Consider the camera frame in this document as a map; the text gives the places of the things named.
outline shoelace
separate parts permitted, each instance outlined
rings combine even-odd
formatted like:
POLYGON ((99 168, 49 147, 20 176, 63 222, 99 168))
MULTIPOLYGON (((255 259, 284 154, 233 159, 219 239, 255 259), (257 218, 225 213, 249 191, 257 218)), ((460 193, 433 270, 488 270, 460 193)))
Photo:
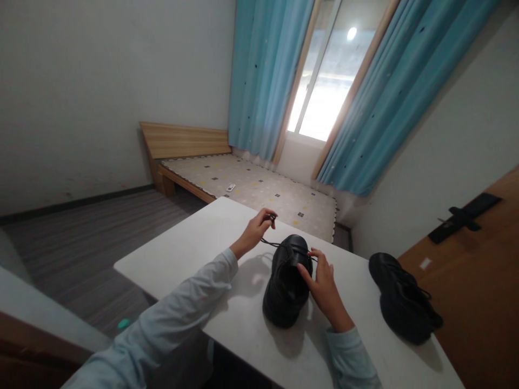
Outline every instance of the shoelace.
MULTIPOLYGON (((269 242, 268 240, 265 240, 265 239, 263 239, 263 238, 261 238, 261 241, 262 241, 263 243, 266 243, 266 244, 268 244, 268 245, 271 245, 272 247, 275 247, 275 248, 282 247, 282 248, 284 248, 285 250, 288 251, 288 246, 289 246, 289 245, 284 245, 284 244, 281 244, 281 243, 272 243, 272 242, 269 242)), ((315 259, 314 257, 311 257, 311 256, 308 255, 308 253, 309 253, 310 251, 308 251, 308 249, 306 249, 305 247, 303 247, 303 246, 299 246, 299 245, 296 245, 296 244, 294 244, 294 243, 291 243, 290 246, 292 247, 292 249, 296 249, 296 251, 298 251, 299 253, 301 253, 301 254, 303 254, 303 255, 307 255, 308 258, 310 258, 311 260, 317 262, 317 259, 315 259)))
POLYGON ((415 277, 411 273, 409 273, 408 271, 404 270, 400 266, 396 266, 396 265, 393 265, 393 264, 389 264, 388 266, 391 267, 391 269, 393 271, 395 271, 395 272, 399 273, 401 276, 403 276, 404 279, 407 279, 407 283, 409 285, 411 285, 411 286, 413 286, 415 288, 418 288, 423 294, 425 294, 425 296, 427 297, 428 300, 433 298, 432 295, 428 291, 426 291, 426 290, 424 290, 424 289, 422 289, 422 288, 420 288, 418 286, 418 284, 416 283, 415 277))

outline baseboard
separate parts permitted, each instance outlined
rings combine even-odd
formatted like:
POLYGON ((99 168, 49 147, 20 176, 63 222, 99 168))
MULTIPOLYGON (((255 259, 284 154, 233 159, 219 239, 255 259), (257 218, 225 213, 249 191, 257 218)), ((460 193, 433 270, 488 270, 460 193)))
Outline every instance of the baseboard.
POLYGON ((348 233, 348 247, 349 252, 353 253, 353 238, 351 237, 351 228, 346 227, 345 225, 342 225, 341 223, 335 222, 335 228, 340 228, 342 230, 345 230, 348 233))
POLYGON ((99 203, 101 201, 110 200, 117 197, 123 197, 127 196, 133 193, 139 193, 143 192, 148 189, 153 189, 155 186, 154 184, 144 185, 144 186, 138 186, 135 188, 125 189, 118 192, 112 192, 112 193, 106 193, 106 194, 100 194, 99 196, 93 196, 88 197, 80 200, 74 200, 67 203, 61 203, 56 205, 50 205, 44 208, 38 208, 35 210, 20 212, 20 213, 13 213, 10 215, 2 216, 0 217, 0 225, 6 225, 6 224, 12 224, 12 223, 18 223, 18 222, 24 222, 25 220, 34 219, 40 216, 45 216, 51 213, 66 211, 73 208, 78 208, 83 205, 89 205, 94 203, 99 203))

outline gray floor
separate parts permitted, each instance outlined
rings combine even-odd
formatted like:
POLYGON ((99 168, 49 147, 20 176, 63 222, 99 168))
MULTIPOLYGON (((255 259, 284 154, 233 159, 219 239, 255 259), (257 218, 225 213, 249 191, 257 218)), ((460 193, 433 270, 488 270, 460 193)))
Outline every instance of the gray floor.
POLYGON ((149 306, 114 263, 205 205, 183 189, 171 198, 148 190, 4 229, 37 288, 113 337, 149 306))

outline mattress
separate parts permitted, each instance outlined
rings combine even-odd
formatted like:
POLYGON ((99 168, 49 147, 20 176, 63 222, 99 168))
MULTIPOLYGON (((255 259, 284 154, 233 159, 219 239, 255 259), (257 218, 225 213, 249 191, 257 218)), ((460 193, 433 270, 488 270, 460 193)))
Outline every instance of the mattress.
POLYGON ((309 186, 232 154, 169 159, 162 164, 215 198, 229 197, 257 211, 270 208, 282 222, 333 241, 336 201, 309 186), (236 187, 227 192, 231 183, 236 187))

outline light blue sleeve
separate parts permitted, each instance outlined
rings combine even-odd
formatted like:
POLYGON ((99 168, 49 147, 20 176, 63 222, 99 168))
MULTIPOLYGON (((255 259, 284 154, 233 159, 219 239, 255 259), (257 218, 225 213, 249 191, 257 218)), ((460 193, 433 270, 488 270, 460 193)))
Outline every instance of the light blue sleeve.
POLYGON ((326 336, 336 370, 336 388, 382 388, 377 371, 362 343, 357 327, 344 333, 335 333, 332 328, 329 328, 326 336))
POLYGON ((64 388, 145 388, 152 373, 198 331, 238 271, 226 249, 171 294, 144 311, 109 349, 92 355, 64 388))

